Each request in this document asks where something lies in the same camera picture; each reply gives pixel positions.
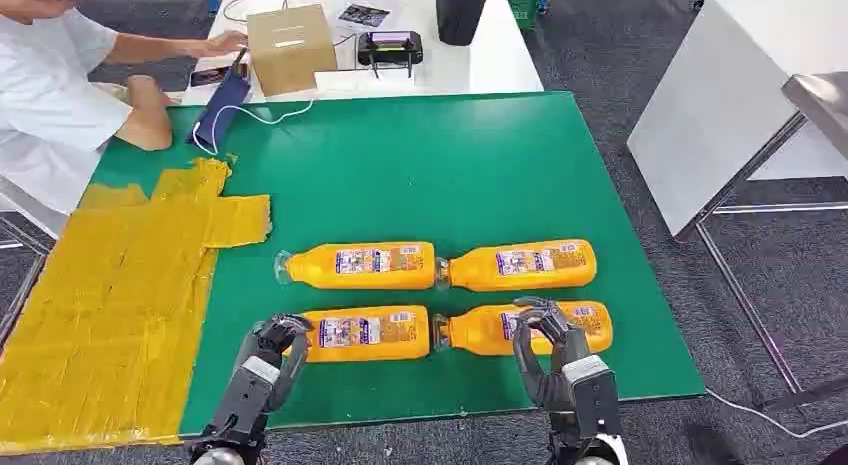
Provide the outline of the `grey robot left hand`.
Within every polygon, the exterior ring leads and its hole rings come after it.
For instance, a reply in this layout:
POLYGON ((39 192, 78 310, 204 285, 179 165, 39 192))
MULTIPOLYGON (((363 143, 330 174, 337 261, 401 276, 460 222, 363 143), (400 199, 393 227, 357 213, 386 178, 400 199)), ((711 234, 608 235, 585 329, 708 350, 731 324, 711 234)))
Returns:
POLYGON ((313 329, 309 320, 292 314, 275 314, 253 325, 196 451, 228 448, 243 458, 258 455, 270 414, 284 404, 306 363, 307 333, 313 329))

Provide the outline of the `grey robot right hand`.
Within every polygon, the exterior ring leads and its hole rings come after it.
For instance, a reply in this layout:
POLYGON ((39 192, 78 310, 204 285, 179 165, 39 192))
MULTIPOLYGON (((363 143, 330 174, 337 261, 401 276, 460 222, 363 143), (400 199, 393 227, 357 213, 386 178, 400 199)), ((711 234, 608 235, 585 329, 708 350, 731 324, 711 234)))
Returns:
POLYGON ((572 441, 621 434, 615 373, 589 350, 585 331, 550 299, 525 296, 514 304, 520 308, 512 339, 518 370, 530 400, 550 414, 556 433, 572 441), (548 371, 532 349, 533 330, 552 345, 548 371))

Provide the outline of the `person's left hand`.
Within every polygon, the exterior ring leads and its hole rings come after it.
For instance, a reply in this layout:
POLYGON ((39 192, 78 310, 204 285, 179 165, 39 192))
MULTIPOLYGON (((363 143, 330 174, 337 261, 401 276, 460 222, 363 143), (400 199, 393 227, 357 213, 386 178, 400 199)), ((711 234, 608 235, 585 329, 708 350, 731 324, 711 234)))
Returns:
POLYGON ((202 42, 199 57, 219 57, 244 51, 248 46, 248 37, 243 32, 228 30, 202 42))

